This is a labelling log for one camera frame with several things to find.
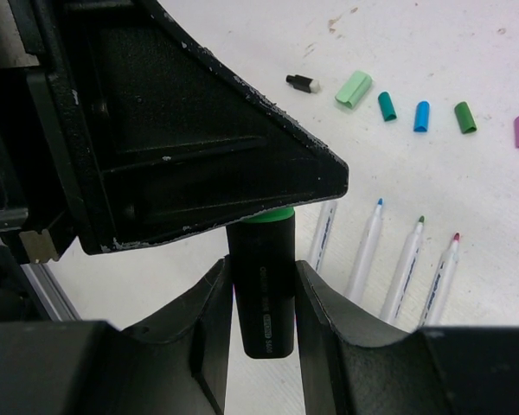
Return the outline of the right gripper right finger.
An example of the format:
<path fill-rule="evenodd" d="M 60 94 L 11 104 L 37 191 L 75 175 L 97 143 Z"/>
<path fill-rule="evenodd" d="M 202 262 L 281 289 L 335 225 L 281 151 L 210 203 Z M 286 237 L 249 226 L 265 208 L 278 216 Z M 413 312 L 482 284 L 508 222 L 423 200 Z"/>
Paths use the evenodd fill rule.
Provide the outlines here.
<path fill-rule="evenodd" d="M 296 264 L 309 414 L 519 414 L 519 328 L 397 329 Z"/>

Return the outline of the purple capped marker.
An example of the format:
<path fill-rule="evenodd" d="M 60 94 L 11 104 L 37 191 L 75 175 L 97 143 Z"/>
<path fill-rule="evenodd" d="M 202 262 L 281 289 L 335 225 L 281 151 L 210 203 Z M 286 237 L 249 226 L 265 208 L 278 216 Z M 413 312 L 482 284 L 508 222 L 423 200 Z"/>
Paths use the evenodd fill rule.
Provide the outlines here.
<path fill-rule="evenodd" d="M 461 236 L 455 233 L 449 246 L 442 252 L 420 315 L 419 327 L 434 326 L 441 318 L 458 265 L 458 249 Z"/>

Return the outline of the black green highlighter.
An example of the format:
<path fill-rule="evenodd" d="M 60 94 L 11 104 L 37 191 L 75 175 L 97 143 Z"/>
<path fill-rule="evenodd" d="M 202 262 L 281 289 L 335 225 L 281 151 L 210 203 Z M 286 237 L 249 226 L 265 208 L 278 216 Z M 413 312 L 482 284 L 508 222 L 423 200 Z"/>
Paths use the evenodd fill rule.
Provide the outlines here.
<path fill-rule="evenodd" d="M 253 359 L 287 357 L 294 344 L 294 209 L 234 223 L 227 242 L 245 353 Z"/>

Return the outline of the teal capped white marker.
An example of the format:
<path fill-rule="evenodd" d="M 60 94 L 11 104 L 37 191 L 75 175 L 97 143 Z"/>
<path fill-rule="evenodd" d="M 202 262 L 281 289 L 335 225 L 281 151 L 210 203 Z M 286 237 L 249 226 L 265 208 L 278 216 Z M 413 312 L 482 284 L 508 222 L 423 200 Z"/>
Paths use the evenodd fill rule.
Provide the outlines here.
<path fill-rule="evenodd" d="M 307 257 L 307 262 L 315 271 L 320 271 L 321 269 L 337 206 L 337 200 L 325 201 L 317 217 L 317 225 Z"/>

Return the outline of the blue capped white marker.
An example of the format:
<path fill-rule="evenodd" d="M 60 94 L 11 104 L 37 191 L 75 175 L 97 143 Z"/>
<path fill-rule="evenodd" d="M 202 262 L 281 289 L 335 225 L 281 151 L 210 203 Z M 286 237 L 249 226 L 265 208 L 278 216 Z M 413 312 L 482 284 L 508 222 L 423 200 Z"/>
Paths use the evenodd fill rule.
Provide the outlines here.
<path fill-rule="evenodd" d="M 375 250 L 381 235 L 384 200 L 380 198 L 368 217 L 363 229 L 360 245 L 349 276 L 344 296 L 352 303 L 360 303 L 373 263 Z"/>

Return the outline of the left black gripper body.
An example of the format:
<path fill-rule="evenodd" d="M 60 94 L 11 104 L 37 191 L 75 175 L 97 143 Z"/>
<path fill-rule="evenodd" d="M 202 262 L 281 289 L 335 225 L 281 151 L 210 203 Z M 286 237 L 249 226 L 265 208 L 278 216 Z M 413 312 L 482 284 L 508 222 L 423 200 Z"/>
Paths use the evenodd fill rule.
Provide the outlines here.
<path fill-rule="evenodd" d="M 48 146 L 45 54 L 33 4 L 0 1 L 0 320 L 51 320 L 21 266 L 48 266 L 75 237 Z"/>

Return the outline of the dark green marker cap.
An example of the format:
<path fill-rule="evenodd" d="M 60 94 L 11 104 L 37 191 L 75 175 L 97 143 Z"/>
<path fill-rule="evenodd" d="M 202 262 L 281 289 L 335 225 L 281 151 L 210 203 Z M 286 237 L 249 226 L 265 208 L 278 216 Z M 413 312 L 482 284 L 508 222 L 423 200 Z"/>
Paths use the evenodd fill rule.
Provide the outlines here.
<path fill-rule="evenodd" d="M 477 124 L 471 113 L 471 109 L 465 101 L 455 105 L 454 113 L 462 134 L 470 134 L 477 130 Z"/>

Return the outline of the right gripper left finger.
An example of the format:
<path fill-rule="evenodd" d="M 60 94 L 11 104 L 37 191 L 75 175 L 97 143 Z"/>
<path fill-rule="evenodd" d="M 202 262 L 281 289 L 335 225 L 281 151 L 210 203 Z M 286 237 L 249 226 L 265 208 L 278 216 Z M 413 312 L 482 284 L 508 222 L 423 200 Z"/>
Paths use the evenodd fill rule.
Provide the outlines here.
<path fill-rule="evenodd" d="M 0 322 L 0 414 L 221 414 L 233 294 L 228 259 L 123 330 Z"/>

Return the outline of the blue marker cap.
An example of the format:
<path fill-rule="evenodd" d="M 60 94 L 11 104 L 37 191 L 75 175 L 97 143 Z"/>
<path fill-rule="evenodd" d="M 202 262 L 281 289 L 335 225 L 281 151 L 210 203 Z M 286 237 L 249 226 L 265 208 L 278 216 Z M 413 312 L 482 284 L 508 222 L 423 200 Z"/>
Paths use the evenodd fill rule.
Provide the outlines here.
<path fill-rule="evenodd" d="M 430 116 L 430 104 L 423 100 L 420 101 L 416 106 L 413 131 L 414 132 L 427 132 L 429 125 Z"/>

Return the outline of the light green highlighter cap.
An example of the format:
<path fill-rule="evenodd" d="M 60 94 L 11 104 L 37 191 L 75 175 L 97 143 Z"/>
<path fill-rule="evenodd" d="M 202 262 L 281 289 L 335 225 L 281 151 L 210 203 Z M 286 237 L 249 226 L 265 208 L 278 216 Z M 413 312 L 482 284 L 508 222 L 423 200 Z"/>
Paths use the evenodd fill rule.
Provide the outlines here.
<path fill-rule="evenodd" d="M 354 71 L 336 93 L 338 104 L 353 110 L 372 86 L 372 77 L 363 71 Z"/>

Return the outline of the black marker cap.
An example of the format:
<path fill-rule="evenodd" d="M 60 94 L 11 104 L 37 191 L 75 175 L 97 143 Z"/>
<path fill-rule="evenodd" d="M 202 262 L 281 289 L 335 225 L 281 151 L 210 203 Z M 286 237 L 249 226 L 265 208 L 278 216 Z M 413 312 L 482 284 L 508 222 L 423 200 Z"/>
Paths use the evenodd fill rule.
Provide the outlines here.
<path fill-rule="evenodd" d="M 285 81 L 293 89 L 299 90 L 304 93 L 318 93 L 321 90 L 321 86 L 318 80 L 305 77 L 299 74 L 288 74 L 285 77 Z"/>

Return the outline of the dark green capped marker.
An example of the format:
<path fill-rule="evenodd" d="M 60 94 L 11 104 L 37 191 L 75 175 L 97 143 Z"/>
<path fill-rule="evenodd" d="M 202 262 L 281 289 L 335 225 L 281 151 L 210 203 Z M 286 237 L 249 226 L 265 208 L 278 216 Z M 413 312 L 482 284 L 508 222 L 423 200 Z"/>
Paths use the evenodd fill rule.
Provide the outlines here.
<path fill-rule="evenodd" d="M 408 234 L 402 247 L 391 284 L 381 308 L 380 319 L 388 324 L 394 324 L 407 293 L 407 288 L 415 266 L 418 263 L 425 217 L 421 215 L 413 231 Z"/>

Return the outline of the teal marker cap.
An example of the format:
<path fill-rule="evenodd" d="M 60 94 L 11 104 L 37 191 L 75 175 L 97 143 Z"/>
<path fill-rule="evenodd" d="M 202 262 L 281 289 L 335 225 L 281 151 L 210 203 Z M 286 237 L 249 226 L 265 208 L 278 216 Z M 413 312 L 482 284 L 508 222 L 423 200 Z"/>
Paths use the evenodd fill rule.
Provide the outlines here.
<path fill-rule="evenodd" d="M 384 91 L 378 95 L 378 104 L 381 110 L 382 118 L 385 122 L 394 121 L 397 119 L 397 114 L 394 109 L 394 104 L 389 92 Z"/>

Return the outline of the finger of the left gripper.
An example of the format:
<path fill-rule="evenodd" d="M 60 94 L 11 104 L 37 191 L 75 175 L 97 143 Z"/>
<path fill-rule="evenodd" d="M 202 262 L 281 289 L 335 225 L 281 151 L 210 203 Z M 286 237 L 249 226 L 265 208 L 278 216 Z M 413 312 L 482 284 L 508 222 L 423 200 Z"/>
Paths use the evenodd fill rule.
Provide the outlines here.
<path fill-rule="evenodd" d="M 83 250 L 160 246 L 336 199 L 347 163 L 156 1 L 34 1 Z"/>

